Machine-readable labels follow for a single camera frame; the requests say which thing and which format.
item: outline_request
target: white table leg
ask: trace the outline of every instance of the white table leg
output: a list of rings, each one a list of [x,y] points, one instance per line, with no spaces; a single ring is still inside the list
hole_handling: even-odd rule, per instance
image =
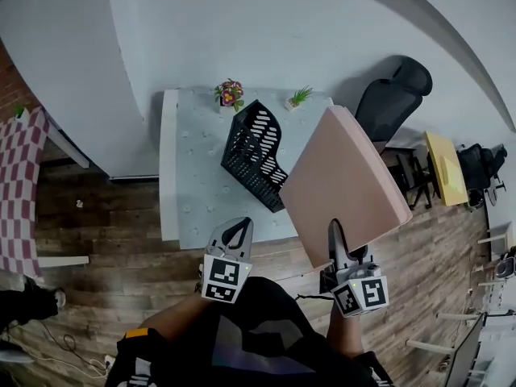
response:
[[[495,236],[491,236],[489,238],[479,239],[476,243],[485,243],[485,242],[496,241],[497,239],[504,239],[505,237],[506,237],[505,234],[495,235]]]
[[[443,347],[435,344],[421,343],[413,339],[408,339],[406,345],[409,347],[419,348],[421,350],[427,350],[428,352],[437,352],[439,354],[453,354],[455,348]]]
[[[447,313],[438,313],[437,318],[442,319],[452,319],[456,321],[466,321],[469,319],[477,319],[477,314],[447,314]]]
[[[176,156],[178,90],[165,90],[160,137],[160,219],[163,241],[179,239]]]
[[[489,287],[491,285],[503,284],[505,281],[490,281],[490,282],[479,282],[479,287]]]
[[[40,268],[89,264],[89,256],[38,256]]]
[[[49,120],[50,127],[48,128],[48,138],[56,144],[56,146],[75,160],[82,168],[89,167],[89,160],[87,160],[82,153],[80,153],[52,124]]]

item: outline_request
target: black office chair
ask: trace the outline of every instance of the black office chair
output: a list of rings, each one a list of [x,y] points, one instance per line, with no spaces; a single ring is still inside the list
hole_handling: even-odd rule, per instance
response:
[[[432,90],[430,72],[419,62],[402,56],[402,62],[390,80],[380,79],[364,91],[355,114],[378,153],[406,119],[421,105],[422,96]]]
[[[432,182],[431,175],[428,173],[424,173],[419,163],[418,158],[412,157],[412,164],[414,166],[415,171],[410,167],[409,161],[407,160],[405,155],[398,154],[396,155],[397,165],[390,166],[389,171],[391,175],[393,175],[393,179],[396,182],[397,187],[402,192],[403,197],[405,198],[407,204],[409,204],[409,208],[414,210],[416,205],[419,202],[421,195],[424,193],[427,198],[426,208],[430,209],[432,207],[432,201],[430,196],[430,189],[428,188],[428,184]],[[416,198],[413,204],[409,203],[408,193],[411,190],[418,190]]]
[[[466,189],[487,189],[491,178],[498,178],[498,171],[505,163],[507,151],[502,146],[495,154],[491,149],[474,144],[467,149],[457,152],[460,168],[464,174]]]
[[[507,149],[502,145],[501,148],[498,149],[495,154],[493,154],[491,149],[482,148],[482,156],[484,157],[484,161],[487,164],[487,173],[489,177],[494,177],[500,181],[500,178],[498,177],[498,171],[506,162]]]
[[[421,96],[427,96],[432,91],[432,76],[428,69],[418,61],[404,56],[402,64],[391,79],[392,83],[403,86]]]
[[[387,144],[421,102],[420,94],[386,79],[376,80],[364,91],[355,119],[372,142]]]

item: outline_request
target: yellow desk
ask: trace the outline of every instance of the yellow desk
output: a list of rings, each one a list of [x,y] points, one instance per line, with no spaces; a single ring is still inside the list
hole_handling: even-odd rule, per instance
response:
[[[449,139],[432,132],[425,132],[425,139],[434,165],[441,201],[445,206],[467,202],[468,191],[455,146]]]

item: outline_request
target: red and white checkered cloth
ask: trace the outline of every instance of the red and white checkered cloth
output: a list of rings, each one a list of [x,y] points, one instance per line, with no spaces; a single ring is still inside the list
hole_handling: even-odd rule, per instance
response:
[[[28,124],[0,126],[0,268],[41,277],[35,250],[35,189],[50,123],[42,108]]]

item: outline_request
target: flower pot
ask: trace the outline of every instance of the flower pot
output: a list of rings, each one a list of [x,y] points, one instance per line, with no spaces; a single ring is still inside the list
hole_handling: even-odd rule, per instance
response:
[[[229,116],[233,118],[233,116],[235,115],[235,108],[233,107],[233,105],[224,106],[223,100],[220,98],[218,100],[218,112],[223,116]]]
[[[299,107],[299,105],[296,105],[292,102],[292,98],[288,98],[285,100],[285,109],[289,112],[292,112],[293,110],[296,110]]]
[[[20,116],[15,117],[15,120],[16,122],[20,122],[24,126],[29,124],[29,111],[26,107],[23,108],[23,112]]]

